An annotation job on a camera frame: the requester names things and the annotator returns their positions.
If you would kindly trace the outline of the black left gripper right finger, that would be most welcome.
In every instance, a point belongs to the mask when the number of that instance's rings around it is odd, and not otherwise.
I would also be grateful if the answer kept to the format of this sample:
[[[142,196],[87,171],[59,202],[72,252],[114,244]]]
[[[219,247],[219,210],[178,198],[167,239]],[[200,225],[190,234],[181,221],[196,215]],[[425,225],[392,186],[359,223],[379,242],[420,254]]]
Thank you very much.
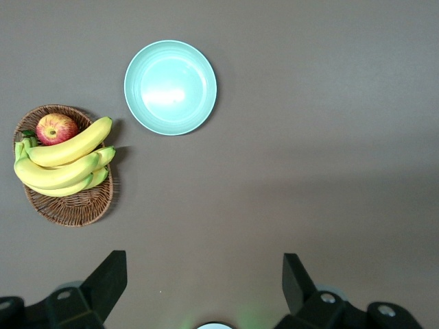
[[[283,255],[282,289],[289,314],[276,328],[422,328],[397,304],[373,302],[359,310],[337,293],[317,289],[297,254]]]

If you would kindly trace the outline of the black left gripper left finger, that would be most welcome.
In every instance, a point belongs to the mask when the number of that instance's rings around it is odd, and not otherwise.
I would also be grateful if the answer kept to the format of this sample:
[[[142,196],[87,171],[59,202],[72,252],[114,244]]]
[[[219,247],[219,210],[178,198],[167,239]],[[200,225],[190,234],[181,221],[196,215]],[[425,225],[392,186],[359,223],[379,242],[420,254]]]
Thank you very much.
[[[1,298],[2,328],[103,328],[128,284],[126,252],[115,250],[78,287],[63,287],[26,306]]]

